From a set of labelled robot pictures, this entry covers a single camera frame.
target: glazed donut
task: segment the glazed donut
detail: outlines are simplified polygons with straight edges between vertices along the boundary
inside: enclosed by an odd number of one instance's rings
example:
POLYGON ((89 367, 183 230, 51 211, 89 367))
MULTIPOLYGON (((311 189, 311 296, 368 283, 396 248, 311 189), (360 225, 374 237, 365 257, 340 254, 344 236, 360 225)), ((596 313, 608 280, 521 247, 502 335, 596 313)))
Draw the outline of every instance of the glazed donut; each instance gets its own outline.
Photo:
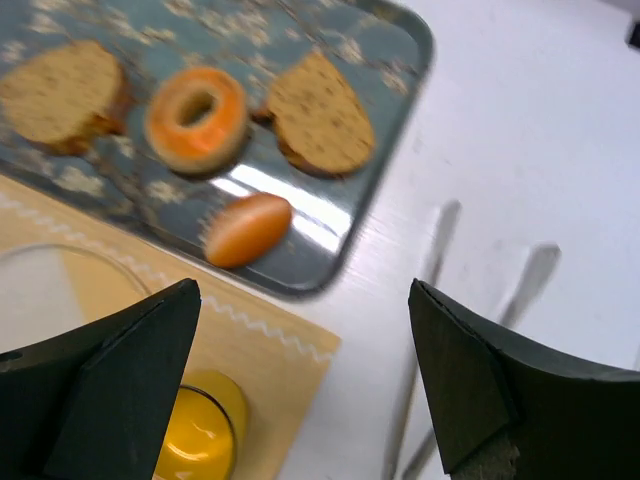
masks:
POLYGON ((198 174, 233 159, 248 121, 242 86, 226 72, 195 67, 160 86, 144 124, 149 144, 171 170, 198 174))

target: beige placemat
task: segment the beige placemat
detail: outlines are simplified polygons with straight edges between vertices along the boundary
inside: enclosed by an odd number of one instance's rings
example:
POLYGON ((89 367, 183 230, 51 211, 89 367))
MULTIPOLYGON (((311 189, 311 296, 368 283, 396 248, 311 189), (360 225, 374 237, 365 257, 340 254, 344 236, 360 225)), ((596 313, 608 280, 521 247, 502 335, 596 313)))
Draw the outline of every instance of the beige placemat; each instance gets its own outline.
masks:
POLYGON ((0 222, 0 251, 37 242, 82 247, 121 263, 152 292, 182 278, 197 280, 203 307, 187 371, 217 369, 249 400, 234 480, 276 477, 338 337, 6 177, 0 177, 0 222))

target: bread slice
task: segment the bread slice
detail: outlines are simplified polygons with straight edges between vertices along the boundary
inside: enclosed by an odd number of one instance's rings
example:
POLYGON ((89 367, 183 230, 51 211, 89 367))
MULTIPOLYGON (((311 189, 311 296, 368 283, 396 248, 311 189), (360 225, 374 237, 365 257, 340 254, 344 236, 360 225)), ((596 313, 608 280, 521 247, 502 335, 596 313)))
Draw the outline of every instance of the bread slice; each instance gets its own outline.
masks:
POLYGON ((0 79, 15 131, 58 155, 80 155, 94 137, 122 134, 132 105, 122 67, 98 42, 48 50, 0 79))
POLYGON ((320 52, 310 53, 273 82, 266 111, 280 149, 301 170, 346 174, 371 158, 375 135, 367 113, 347 80, 320 52))

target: table surface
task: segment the table surface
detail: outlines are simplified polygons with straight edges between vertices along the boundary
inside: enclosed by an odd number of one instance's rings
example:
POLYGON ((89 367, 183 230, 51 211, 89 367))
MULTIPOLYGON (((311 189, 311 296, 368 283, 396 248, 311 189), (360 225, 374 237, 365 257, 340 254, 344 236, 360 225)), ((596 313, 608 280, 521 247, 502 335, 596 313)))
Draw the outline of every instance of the table surface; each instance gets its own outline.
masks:
MULTIPOLYGON (((628 16, 587 0, 405 3, 433 30, 431 77, 337 280, 275 302, 343 339, 283 480, 381 477, 410 393, 410 282, 451 199, 462 212, 444 292, 489 314, 520 254, 553 241, 561 263, 518 330, 622 367, 640 344, 640 52, 624 44, 628 16)), ((417 390, 402 462, 428 427, 417 390)), ((423 478, 441 476, 434 461, 423 478)))

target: serving tray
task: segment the serving tray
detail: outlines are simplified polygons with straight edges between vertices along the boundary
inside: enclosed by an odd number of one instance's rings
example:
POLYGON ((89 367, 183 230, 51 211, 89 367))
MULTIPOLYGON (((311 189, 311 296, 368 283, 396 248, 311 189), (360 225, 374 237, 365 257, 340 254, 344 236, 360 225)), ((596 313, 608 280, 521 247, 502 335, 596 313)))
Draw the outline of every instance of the serving tray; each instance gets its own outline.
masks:
POLYGON ((415 14, 379 0, 30 0, 0 3, 0 75, 46 49, 96 39, 115 54, 136 105, 127 135, 79 157, 48 157, 0 122, 0 172, 145 239, 204 262, 202 231, 238 197, 266 191, 295 208, 285 240, 228 272, 278 295, 323 287, 338 270, 432 57, 415 14), (358 94, 374 127, 371 161, 341 178, 296 170, 271 130, 252 124, 237 162, 187 179, 148 145, 142 119, 158 83, 193 65, 228 71, 252 107, 270 82, 321 48, 358 94))

